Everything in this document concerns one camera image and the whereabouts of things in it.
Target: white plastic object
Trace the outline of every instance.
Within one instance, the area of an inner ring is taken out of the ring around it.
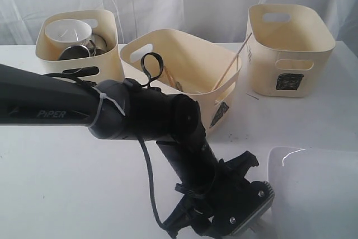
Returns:
[[[57,61],[62,50],[54,46],[45,35],[48,24],[62,19],[75,19],[95,22],[92,32],[105,39],[108,52],[94,57]],[[36,56],[41,60],[47,73],[62,73],[82,68],[97,70],[96,74],[80,77],[88,81],[101,82],[105,79],[124,80],[124,72],[118,52],[118,36],[116,20],[112,12],[107,10],[74,11],[54,15],[45,20],[36,43]]]
[[[358,153],[277,147],[268,160],[279,238],[358,238]]]
[[[81,20],[62,19],[49,23],[45,35],[59,49],[82,44],[92,35],[92,28]]]
[[[249,80],[257,93],[304,97],[311,93],[333,48],[334,38],[311,8],[259,4],[249,9]]]
[[[198,101],[202,123],[206,132],[211,133],[225,118],[232,105],[241,59],[238,58],[237,63],[231,66],[219,87],[211,91],[235,53],[178,30],[161,29],[150,32],[121,49],[120,58],[131,65],[125,68],[126,77],[135,78],[141,84],[148,82],[140,67],[140,59],[150,51],[158,53],[163,58],[164,65],[181,84],[184,93]],[[154,58],[146,59],[145,65],[152,75],[158,74],[158,63]],[[170,86],[165,72],[159,81],[154,81],[151,85],[160,87],[162,92],[167,94],[181,93]]]

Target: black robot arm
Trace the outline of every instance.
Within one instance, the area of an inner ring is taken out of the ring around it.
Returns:
[[[271,205],[271,186],[244,178],[250,167],[258,166],[256,157],[244,152],[218,161],[206,141],[198,103],[188,96],[165,95],[129,78],[92,87],[78,78],[52,76],[74,82],[0,65],[0,124],[84,125],[100,139],[139,140],[154,215],[172,238],[187,226],[212,238],[242,232]],[[157,141],[181,180],[175,189],[184,196],[164,223],[156,211],[145,140]]]

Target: white table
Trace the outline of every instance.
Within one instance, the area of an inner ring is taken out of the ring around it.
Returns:
[[[0,46],[0,63],[44,73],[35,46]],[[225,160],[254,153],[260,166],[250,169],[249,180],[267,179],[276,146],[355,151],[358,59],[337,42],[318,86],[303,99],[254,93],[244,63],[229,113],[209,142]],[[138,142],[98,140],[76,126],[0,126],[0,139],[1,238],[169,238],[153,217]],[[164,220],[181,197],[174,191],[178,178],[154,142],[148,148]],[[198,237],[185,229],[179,238]]]

